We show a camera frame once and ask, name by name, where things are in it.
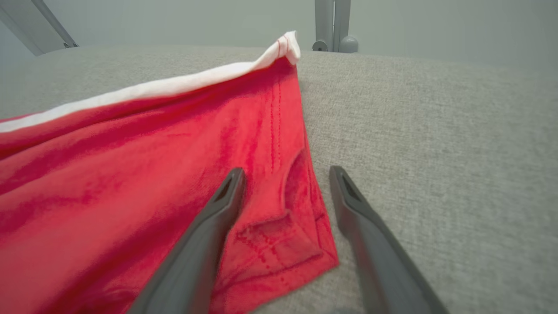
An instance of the white trim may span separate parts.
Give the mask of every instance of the white trim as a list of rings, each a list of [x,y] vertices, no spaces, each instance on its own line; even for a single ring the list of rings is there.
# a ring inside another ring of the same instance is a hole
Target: white trim
[[[0,133],[11,132],[24,127],[49,122],[80,110],[102,107],[132,99],[173,96],[195,91],[196,89],[222,83],[241,77],[252,71],[266,68],[276,59],[284,56],[286,56],[293,65],[300,59],[300,48],[296,41],[296,31],[285,33],[256,61],[232,63],[196,74],[154,80],[81,101],[70,102],[45,112],[2,122],[0,123]]]

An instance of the red fabric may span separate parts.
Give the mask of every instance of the red fabric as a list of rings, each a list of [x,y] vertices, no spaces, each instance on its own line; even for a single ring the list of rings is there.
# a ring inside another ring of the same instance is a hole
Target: red fabric
[[[0,313],[121,313],[227,173],[247,175],[212,313],[338,264],[296,68],[0,134]]]

